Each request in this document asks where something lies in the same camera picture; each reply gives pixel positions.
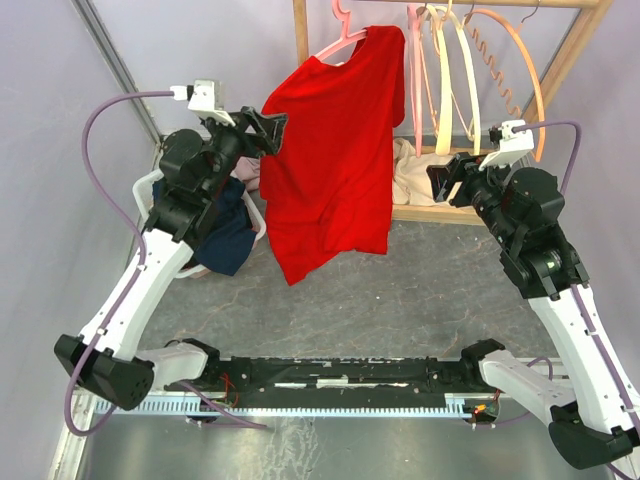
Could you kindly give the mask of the peach hanger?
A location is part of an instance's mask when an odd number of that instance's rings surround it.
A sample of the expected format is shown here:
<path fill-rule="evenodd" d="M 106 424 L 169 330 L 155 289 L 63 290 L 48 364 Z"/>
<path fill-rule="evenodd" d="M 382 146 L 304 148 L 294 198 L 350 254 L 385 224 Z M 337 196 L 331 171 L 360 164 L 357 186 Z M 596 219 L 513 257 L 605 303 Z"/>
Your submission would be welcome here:
<path fill-rule="evenodd" d="M 464 15 L 463 27 L 471 44 L 471 50 L 477 60 L 481 62 L 481 69 L 488 78 L 491 79 L 495 93 L 503 103 L 504 112 L 510 120 L 523 120 L 525 108 L 517 101 L 514 88 L 509 82 L 509 75 L 504 70 L 503 61 L 491 49 L 487 38 L 483 35 L 478 26 L 474 26 L 472 19 L 480 17 L 489 20 L 497 26 L 501 33 L 504 33 L 514 48 L 517 63 L 524 71 L 523 75 L 531 87 L 531 97 L 534 107 L 541 107 L 539 113 L 534 114 L 535 121 L 546 119 L 545 98 L 542 92 L 541 77 L 536 67 L 533 55 L 526 45 L 523 37 L 523 27 L 540 10 L 540 1 L 535 1 L 532 12 L 524 14 L 520 20 L 513 22 L 508 20 L 504 14 L 498 13 L 492 7 L 479 6 L 476 1 L 472 2 L 470 10 Z"/>

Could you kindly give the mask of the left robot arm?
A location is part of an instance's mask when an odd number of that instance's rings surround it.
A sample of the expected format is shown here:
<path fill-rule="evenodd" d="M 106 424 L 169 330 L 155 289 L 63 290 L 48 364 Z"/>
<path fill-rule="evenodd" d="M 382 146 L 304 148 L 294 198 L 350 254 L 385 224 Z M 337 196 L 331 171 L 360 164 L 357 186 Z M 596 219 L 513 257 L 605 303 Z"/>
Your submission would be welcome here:
<path fill-rule="evenodd" d="M 76 336 L 63 334 L 54 354 L 72 382 L 122 410 L 182 380 L 209 390 L 221 378 L 219 352 L 194 339 L 142 351 L 141 335 L 170 283 L 213 230 L 216 199 L 242 157 L 277 154 L 288 116 L 244 107 L 202 124 L 210 137 L 181 129 L 159 162 L 165 186 L 138 237 L 141 245 L 94 318 Z"/>

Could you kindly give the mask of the cream hanger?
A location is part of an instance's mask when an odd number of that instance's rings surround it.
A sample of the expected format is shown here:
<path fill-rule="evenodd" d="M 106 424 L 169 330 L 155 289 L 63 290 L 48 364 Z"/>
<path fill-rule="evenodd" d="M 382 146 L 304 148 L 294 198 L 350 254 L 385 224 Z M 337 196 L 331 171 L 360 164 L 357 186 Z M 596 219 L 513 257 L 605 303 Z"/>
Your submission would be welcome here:
<path fill-rule="evenodd" d="M 458 17 L 452 12 L 452 8 L 447 5 L 446 7 L 440 8 L 442 15 L 442 22 L 451 22 L 455 28 L 455 32 L 459 41 L 459 45 L 462 52 L 465 74 L 469 92 L 470 99 L 470 107 L 471 107 L 471 119 L 469 122 L 465 121 L 465 118 L 461 112 L 460 106 L 457 102 L 454 93 L 451 93 L 451 98 L 453 101 L 453 105 L 455 107 L 455 111 L 458 115 L 459 121 L 463 127 L 464 133 L 467 139 L 473 144 L 473 154 L 478 155 L 481 149 L 481 116 L 480 116 L 480 106 L 479 106 L 479 97 L 477 92 L 477 83 L 475 78 L 475 69 L 473 65 L 472 54 L 469 46 L 469 41 L 465 34 L 465 28 L 463 23 L 458 19 Z"/>
<path fill-rule="evenodd" d="M 448 19 L 450 9 L 446 8 L 445 13 L 440 15 L 435 5 L 427 4 L 426 11 L 427 19 L 430 24 L 434 51 L 439 59 L 440 68 L 440 107 L 438 109 L 430 107 L 430 114 L 436 137 L 435 153 L 439 156 L 445 156 L 450 153 L 453 124 L 451 75 L 443 29 L 444 23 Z"/>

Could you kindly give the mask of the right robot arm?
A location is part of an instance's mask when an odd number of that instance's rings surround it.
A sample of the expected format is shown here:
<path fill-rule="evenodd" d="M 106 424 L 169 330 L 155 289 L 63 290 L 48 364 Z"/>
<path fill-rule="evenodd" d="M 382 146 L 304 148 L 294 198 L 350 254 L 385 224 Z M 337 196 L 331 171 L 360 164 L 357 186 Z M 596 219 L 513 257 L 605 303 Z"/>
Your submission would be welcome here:
<path fill-rule="evenodd" d="M 557 178 L 524 167 L 482 167 L 458 154 L 426 173 L 437 202 L 471 207 L 501 248 L 503 270 L 542 322 L 567 371 L 556 386 L 520 366 L 503 347 L 462 362 L 460 382 L 506 393 L 546 427 L 578 470 L 604 465 L 639 476 L 639 392 L 625 374 L 598 314 L 589 276 L 559 224 L 565 199 Z"/>

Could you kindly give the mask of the navy blue t shirt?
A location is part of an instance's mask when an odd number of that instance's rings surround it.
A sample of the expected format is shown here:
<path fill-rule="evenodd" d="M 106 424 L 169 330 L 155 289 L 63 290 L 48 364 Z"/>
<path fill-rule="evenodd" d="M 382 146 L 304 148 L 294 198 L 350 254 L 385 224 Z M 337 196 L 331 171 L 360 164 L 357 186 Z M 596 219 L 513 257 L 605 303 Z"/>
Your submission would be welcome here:
<path fill-rule="evenodd" d="M 216 199 L 218 216 L 213 230 L 181 269 L 202 265 L 215 273 L 234 276 L 251 253 L 256 231 L 243 199 L 245 185 L 231 177 Z"/>

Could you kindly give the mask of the red t shirt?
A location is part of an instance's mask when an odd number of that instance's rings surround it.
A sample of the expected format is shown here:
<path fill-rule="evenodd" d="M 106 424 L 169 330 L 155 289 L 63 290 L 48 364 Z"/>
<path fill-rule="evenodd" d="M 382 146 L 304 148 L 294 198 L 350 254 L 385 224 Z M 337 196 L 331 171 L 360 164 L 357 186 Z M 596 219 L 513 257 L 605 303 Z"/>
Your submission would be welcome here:
<path fill-rule="evenodd" d="M 307 59 L 262 109 L 288 116 L 280 152 L 261 162 L 260 195 L 289 285 L 341 252 L 388 250 L 405 36 L 393 25 L 366 32 L 340 66 Z"/>

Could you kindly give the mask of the light pink hanger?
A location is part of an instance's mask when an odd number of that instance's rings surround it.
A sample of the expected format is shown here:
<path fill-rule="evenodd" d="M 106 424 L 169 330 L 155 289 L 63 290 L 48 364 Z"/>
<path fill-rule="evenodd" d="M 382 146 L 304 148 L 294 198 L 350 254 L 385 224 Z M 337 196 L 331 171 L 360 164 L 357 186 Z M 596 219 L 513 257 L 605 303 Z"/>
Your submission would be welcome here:
<path fill-rule="evenodd" d="M 434 108 L 433 97 L 428 76 L 426 64 L 423 27 L 428 18 L 428 3 L 423 6 L 411 4 L 407 7 L 407 18 L 409 28 L 409 79 L 410 79 L 410 101 L 413 120 L 413 132 L 415 151 L 417 154 L 422 153 L 423 147 L 423 106 L 427 102 L 429 116 L 433 126 L 433 132 L 436 133 L 437 126 L 437 110 Z"/>

